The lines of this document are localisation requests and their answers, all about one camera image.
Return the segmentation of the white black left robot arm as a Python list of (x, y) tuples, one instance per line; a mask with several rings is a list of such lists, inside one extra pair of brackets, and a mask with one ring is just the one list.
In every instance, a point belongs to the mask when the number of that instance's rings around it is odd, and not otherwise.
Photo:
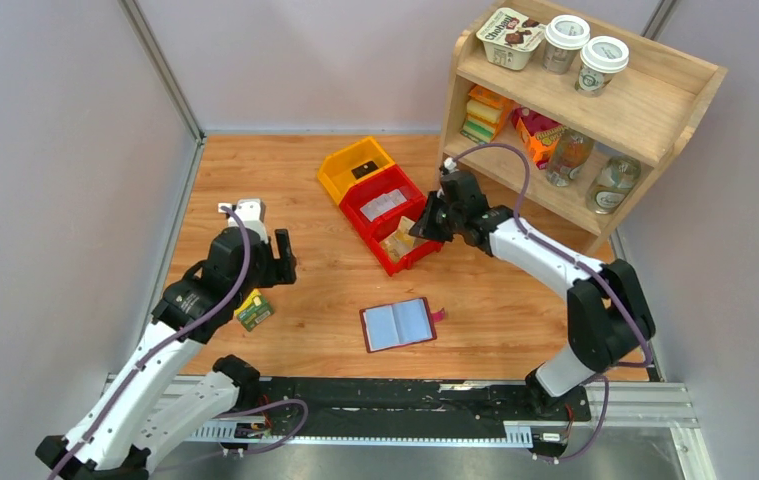
[(60, 479), (147, 479), (164, 458), (216, 415), (245, 415), (261, 399), (260, 374), (234, 355), (218, 359), (192, 389), (157, 410), (176, 374), (257, 288), (296, 280), (289, 233), (227, 227), (206, 259), (169, 285), (153, 320), (109, 390), (64, 435), (45, 437), (36, 456)]

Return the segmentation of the red leather card holder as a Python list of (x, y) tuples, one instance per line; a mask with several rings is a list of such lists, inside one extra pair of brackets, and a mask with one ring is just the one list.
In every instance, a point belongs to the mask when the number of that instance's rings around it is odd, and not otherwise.
[(432, 311), (425, 297), (361, 309), (365, 349), (376, 353), (433, 341), (446, 316), (445, 309)]

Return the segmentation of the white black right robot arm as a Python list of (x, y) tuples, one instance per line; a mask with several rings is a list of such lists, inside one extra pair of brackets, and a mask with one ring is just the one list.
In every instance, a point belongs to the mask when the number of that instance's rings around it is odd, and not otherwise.
[(492, 206), (467, 171), (443, 176), (429, 193), (410, 235), (435, 242), (460, 237), (486, 255), (531, 275), (566, 303), (567, 344), (527, 377), (528, 410), (547, 419), (560, 411), (569, 391), (646, 351), (656, 333), (632, 265), (579, 254), (550, 239), (512, 208)]

